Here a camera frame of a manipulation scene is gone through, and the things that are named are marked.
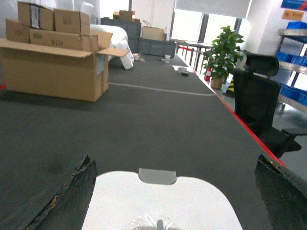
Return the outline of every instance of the white plastic cover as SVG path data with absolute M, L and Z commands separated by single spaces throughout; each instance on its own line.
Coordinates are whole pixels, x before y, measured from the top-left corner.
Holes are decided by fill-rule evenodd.
M 93 25 L 92 24 L 91 30 L 113 33 L 113 36 L 110 42 L 111 48 L 118 48 L 118 49 L 125 49 L 125 50 L 130 49 L 128 45 L 128 35 L 123 28 L 120 28 L 118 26 L 111 26 L 111 25 Z M 131 51 L 126 56 L 121 57 L 120 60 L 123 63 L 123 66 L 125 69 L 130 69 L 133 67 L 134 57 Z

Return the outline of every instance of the chair armrest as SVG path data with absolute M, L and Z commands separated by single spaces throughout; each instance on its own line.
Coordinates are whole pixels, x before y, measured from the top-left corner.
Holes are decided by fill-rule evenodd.
M 282 129 L 282 132 L 287 135 L 305 136 L 307 135 L 307 128 L 287 128 L 287 129 Z

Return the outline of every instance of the blue plastic crate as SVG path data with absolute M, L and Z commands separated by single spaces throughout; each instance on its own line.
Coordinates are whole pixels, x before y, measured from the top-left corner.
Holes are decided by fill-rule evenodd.
M 304 93 L 301 93 L 299 95 L 299 98 L 297 99 L 297 102 L 300 104 L 303 104 L 304 106 L 307 106 L 307 95 Z
M 294 64 L 301 66 L 303 64 L 303 61 L 304 57 L 298 56 Z
M 293 55 L 293 58 L 292 58 L 292 60 L 291 60 L 291 63 L 292 64 L 295 64 L 296 63 L 296 60 L 297 60 L 297 55 Z
M 307 23 L 303 22 L 289 22 L 287 29 L 307 29 Z
M 304 60 L 303 60 L 302 66 L 306 66 L 306 67 L 307 67 L 307 57 L 304 57 Z
M 290 98 L 292 100 L 298 100 L 300 94 L 301 94 L 301 90 L 295 89 L 295 88 L 291 88 L 290 86 L 286 86 L 286 85 L 282 85 L 281 90 L 280 90 L 280 94 Z
M 286 53 L 283 53 L 283 52 L 276 52 L 276 57 L 280 61 L 291 62 L 293 55 L 286 54 Z

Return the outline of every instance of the metal rack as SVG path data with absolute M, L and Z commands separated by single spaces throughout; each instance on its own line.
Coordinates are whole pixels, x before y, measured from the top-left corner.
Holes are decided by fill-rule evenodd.
M 282 38 L 280 40 L 277 51 L 280 51 L 283 45 L 283 40 L 285 38 L 289 38 L 289 39 L 292 39 L 294 41 L 301 42 L 301 43 L 307 43 L 307 29 L 279 29 L 278 35 L 280 35 Z M 294 86 L 299 73 L 307 74 L 307 67 L 305 66 L 299 66 L 299 65 L 295 65 L 292 63 L 284 62 L 284 61 L 279 61 L 279 65 L 281 68 L 289 69 L 289 70 L 296 72 L 296 75 L 294 77 L 294 80 L 291 86 Z
M 307 29 L 279 29 L 278 30 L 278 35 L 281 36 L 281 40 L 280 40 L 280 43 L 279 43 L 279 46 L 278 46 L 278 49 L 277 51 L 280 51 L 282 45 L 283 45 L 283 40 L 285 38 L 289 38 L 291 40 L 294 40 L 294 41 L 297 41 L 297 42 L 300 42 L 300 43 L 303 43 L 303 44 L 307 44 Z M 294 87 L 295 85 L 295 82 L 298 78 L 298 75 L 300 73 L 303 73 L 303 74 L 307 74 L 307 67 L 305 66 L 300 66 L 300 65 L 296 65 L 296 64 L 293 64 L 293 63 L 289 63 L 289 62 L 284 62 L 284 61 L 279 61 L 279 66 L 281 68 L 284 68 L 284 69 L 288 69 L 288 70 L 291 70 L 293 72 L 295 72 L 295 76 L 294 76 L 294 79 L 291 83 L 291 86 Z M 302 111 L 302 112 L 307 112 L 307 107 L 290 99 L 290 98 L 287 98 L 283 95 L 279 95 L 279 101 L 280 102 L 283 102 L 283 103 L 287 103 L 289 105 L 291 105 L 292 107 Z

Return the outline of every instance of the glass window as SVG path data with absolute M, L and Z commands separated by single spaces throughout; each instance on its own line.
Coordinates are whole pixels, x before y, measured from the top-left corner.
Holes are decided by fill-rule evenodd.
M 204 42 L 211 44 L 214 39 L 221 33 L 221 27 L 230 26 L 234 29 L 236 18 L 217 14 L 209 14 L 209 20 Z
M 175 9 L 172 38 L 198 41 L 202 13 Z

